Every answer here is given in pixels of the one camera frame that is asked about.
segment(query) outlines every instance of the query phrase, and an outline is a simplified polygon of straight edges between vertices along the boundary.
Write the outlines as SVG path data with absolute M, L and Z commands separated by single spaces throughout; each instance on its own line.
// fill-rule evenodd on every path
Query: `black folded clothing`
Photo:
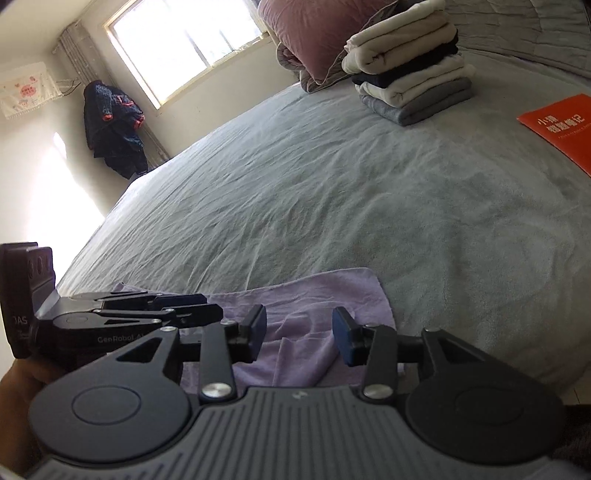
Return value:
M 456 33 L 455 38 L 451 42 L 441 44 L 433 50 L 428 51 L 423 55 L 419 55 L 411 61 L 400 65 L 400 67 L 380 73 L 379 75 L 358 73 L 353 75 L 351 80 L 353 80 L 353 83 L 356 85 L 361 85 L 363 82 L 368 82 L 372 85 L 375 85 L 376 87 L 387 88 L 393 81 L 398 80 L 405 75 L 429 68 L 432 65 L 442 61 L 448 55 L 455 55 L 457 53 L 457 40 L 458 38 Z

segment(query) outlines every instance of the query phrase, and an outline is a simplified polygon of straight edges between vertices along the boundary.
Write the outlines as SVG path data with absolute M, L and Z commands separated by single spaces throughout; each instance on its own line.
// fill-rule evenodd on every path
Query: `lavender towel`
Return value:
M 119 284 L 114 291 L 134 291 Z M 349 368 L 332 336 L 332 310 L 345 306 L 359 323 L 395 327 L 388 299 L 375 274 L 352 268 L 312 275 L 282 285 L 206 295 L 224 317 L 242 320 L 252 305 L 267 308 L 267 335 L 258 360 L 234 365 L 240 391 L 249 385 L 312 387 L 355 385 L 365 367 Z M 197 392 L 199 364 L 185 364 L 181 386 Z

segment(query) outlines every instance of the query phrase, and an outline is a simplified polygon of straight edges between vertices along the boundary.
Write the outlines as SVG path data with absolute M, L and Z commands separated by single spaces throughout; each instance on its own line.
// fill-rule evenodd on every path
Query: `dark jacket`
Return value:
M 125 92 L 100 80 L 86 86 L 84 99 L 86 142 L 95 158 L 104 158 L 126 179 L 146 173 L 148 161 L 137 134 L 144 121 L 142 110 Z

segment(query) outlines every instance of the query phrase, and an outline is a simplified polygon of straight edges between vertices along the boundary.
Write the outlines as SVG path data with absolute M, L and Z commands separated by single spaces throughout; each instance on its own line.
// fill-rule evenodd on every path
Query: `folded clothes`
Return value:
M 388 88 L 378 88 L 370 83 L 363 83 L 361 85 L 356 85 L 357 91 L 360 95 L 367 94 L 371 95 L 372 97 L 379 98 L 383 100 L 390 106 L 394 106 L 396 108 L 402 108 L 411 100 L 414 100 L 419 95 L 422 95 L 430 88 L 436 87 L 437 85 L 441 85 L 442 83 L 451 82 L 452 80 L 456 80 L 461 77 L 468 77 L 471 78 L 476 69 L 472 65 L 465 65 L 461 69 L 452 70 L 447 73 L 443 73 L 437 77 L 429 78 L 423 83 L 419 83 L 418 85 L 408 89 L 404 93 L 396 92 L 394 89 Z
M 447 25 L 450 21 L 451 18 L 447 13 L 438 10 L 421 20 L 404 25 L 379 37 L 372 38 L 358 48 L 362 48 L 365 52 L 373 51 L 376 54 L 380 54 L 423 37 L 428 33 L 435 32 L 435 30 Z
M 406 127 L 432 117 L 453 105 L 472 98 L 472 81 L 462 77 L 442 83 L 419 95 L 402 108 L 394 108 L 370 95 L 359 95 L 361 101 L 378 115 Z
M 377 50 L 373 50 L 367 48 L 366 44 L 364 44 L 347 54 L 343 59 L 342 67 L 346 73 L 351 75 L 361 72 L 371 74 L 387 72 L 433 50 L 439 45 L 451 42 L 456 34 L 457 28 L 448 23 L 438 30 L 395 48 L 383 45 L 378 47 Z
M 388 94 L 385 95 L 393 95 L 395 93 L 405 93 L 408 92 L 411 88 L 416 87 L 417 85 L 426 82 L 429 79 L 434 79 L 440 77 L 444 73 L 449 73 L 457 69 L 461 69 L 466 65 L 464 61 L 464 57 L 461 55 L 451 55 L 445 57 L 442 61 L 435 65 L 431 65 L 430 67 L 419 70 L 418 72 L 409 73 L 408 75 L 399 78 L 398 80 L 392 82 L 388 87 L 381 90 L 387 90 Z M 378 87 L 374 85 L 370 85 L 370 88 L 377 89 Z
M 353 75 L 351 80 L 353 80 L 355 85 L 361 85 L 363 82 L 368 82 L 376 87 L 387 88 L 394 80 L 398 80 L 405 75 L 418 72 L 419 70 L 429 68 L 431 65 L 435 65 L 442 61 L 448 55 L 455 55 L 458 52 L 456 46 L 457 40 L 458 38 L 456 34 L 451 42 L 439 45 L 433 50 L 406 62 L 404 65 L 400 65 L 400 67 L 380 73 L 379 75 L 370 75 L 369 73 L 363 72 L 358 73 Z
M 421 20 L 422 18 L 431 15 L 434 11 L 443 10 L 444 8 L 445 0 L 425 0 L 424 2 L 415 4 L 405 12 L 394 15 L 386 20 L 382 20 L 381 22 L 356 33 L 347 40 L 345 50 L 351 51 L 369 40 L 373 40 L 374 38 L 390 33 L 397 28 Z

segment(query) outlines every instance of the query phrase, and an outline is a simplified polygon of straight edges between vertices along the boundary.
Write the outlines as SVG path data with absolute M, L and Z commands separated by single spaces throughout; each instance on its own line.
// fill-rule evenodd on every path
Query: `sunlight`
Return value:
M 58 133 L 40 162 L 33 185 L 27 239 L 53 249 L 59 280 L 105 220 L 66 166 L 66 145 Z

